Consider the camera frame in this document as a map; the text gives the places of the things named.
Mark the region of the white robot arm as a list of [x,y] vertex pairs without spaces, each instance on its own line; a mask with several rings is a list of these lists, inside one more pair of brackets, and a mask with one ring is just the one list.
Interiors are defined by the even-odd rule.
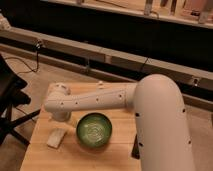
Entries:
[[73,111],[129,108],[135,113],[142,171],[196,171],[183,96],[165,75],[77,95],[57,84],[44,108],[59,121]]

